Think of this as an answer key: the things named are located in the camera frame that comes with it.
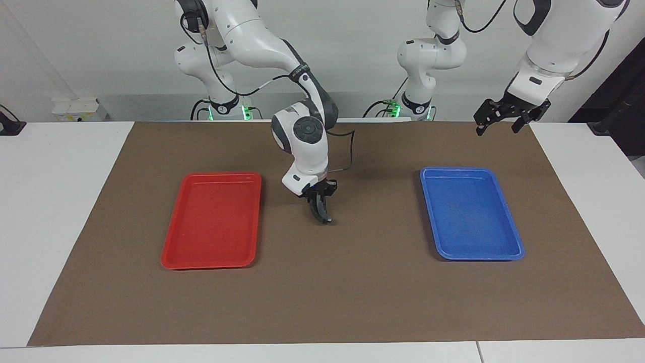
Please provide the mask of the black clamp stand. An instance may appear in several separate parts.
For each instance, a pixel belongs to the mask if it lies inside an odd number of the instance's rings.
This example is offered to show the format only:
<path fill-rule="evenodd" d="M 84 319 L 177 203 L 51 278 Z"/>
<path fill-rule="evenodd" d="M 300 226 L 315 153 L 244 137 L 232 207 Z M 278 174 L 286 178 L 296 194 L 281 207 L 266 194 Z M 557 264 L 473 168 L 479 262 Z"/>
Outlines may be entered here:
<path fill-rule="evenodd" d="M 26 126 L 26 122 L 21 121 L 2 104 L 0 104 L 0 123 L 2 124 L 0 136 L 17 136 Z"/>

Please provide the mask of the brown table mat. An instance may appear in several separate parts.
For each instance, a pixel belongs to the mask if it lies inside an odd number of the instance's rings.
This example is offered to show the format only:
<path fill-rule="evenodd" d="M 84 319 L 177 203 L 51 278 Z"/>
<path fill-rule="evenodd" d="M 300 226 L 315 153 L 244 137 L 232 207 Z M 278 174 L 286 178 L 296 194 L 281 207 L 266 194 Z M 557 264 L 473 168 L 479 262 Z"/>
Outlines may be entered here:
<path fill-rule="evenodd" d="M 627 298 L 530 127 L 338 124 L 355 161 L 330 225 L 281 179 L 267 123 L 140 122 L 127 136 L 29 345 L 292 344 L 644 338 Z M 434 248 L 419 172 L 492 170 L 525 246 L 511 262 Z M 260 250 L 241 269 L 161 264 L 192 172 L 263 177 Z"/>

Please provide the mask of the dark stand frame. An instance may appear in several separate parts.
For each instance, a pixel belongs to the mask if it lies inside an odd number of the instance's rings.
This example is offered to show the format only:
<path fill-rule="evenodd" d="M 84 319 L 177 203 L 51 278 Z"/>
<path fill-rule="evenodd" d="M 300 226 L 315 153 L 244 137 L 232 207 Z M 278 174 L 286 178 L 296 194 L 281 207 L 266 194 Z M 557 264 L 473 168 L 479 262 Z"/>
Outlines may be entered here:
<path fill-rule="evenodd" d="M 645 156 L 645 38 L 579 108 L 569 123 L 611 137 L 628 157 Z"/>

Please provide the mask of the white wall socket box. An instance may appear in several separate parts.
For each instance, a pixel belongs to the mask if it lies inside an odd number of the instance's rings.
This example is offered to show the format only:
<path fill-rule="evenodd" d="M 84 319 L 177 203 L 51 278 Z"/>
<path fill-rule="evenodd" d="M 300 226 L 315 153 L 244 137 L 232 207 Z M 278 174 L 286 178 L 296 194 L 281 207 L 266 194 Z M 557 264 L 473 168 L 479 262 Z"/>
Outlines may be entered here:
<path fill-rule="evenodd" d="M 51 99 L 51 114 L 58 122 L 110 122 L 111 116 L 96 97 L 81 97 L 76 100 L 64 97 Z"/>

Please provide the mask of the blue plastic tray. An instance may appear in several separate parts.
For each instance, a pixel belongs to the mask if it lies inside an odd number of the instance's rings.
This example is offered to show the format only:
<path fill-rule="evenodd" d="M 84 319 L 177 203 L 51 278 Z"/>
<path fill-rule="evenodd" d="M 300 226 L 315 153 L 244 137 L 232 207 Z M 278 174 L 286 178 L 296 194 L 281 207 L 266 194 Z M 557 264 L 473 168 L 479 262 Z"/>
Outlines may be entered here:
<path fill-rule="evenodd" d="M 518 261 L 525 247 L 495 173 L 426 167 L 420 182 L 440 256 L 452 261 Z"/>

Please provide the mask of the curved brake shoe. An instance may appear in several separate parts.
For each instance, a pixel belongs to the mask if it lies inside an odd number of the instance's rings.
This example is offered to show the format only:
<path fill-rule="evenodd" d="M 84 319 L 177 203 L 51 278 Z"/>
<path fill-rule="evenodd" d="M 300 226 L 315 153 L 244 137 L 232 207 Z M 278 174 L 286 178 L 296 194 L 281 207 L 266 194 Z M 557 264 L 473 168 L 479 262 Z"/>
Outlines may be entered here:
<path fill-rule="evenodd" d="M 316 221 L 322 223 L 322 224 L 330 224 L 332 222 L 332 216 L 329 215 L 329 212 L 327 210 L 327 205 L 324 204 L 324 196 L 319 195 L 318 197 L 318 212 L 320 214 L 320 218 L 315 218 Z"/>

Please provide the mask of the red plastic tray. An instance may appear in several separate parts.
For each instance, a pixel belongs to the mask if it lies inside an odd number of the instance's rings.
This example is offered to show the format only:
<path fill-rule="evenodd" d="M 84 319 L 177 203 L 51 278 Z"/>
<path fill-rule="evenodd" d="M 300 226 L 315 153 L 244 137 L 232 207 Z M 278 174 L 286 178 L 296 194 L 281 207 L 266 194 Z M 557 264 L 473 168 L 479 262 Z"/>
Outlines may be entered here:
<path fill-rule="evenodd" d="M 256 257 L 262 177 L 191 173 L 180 182 L 161 253 L 170 270 L 248 267 Z"/>

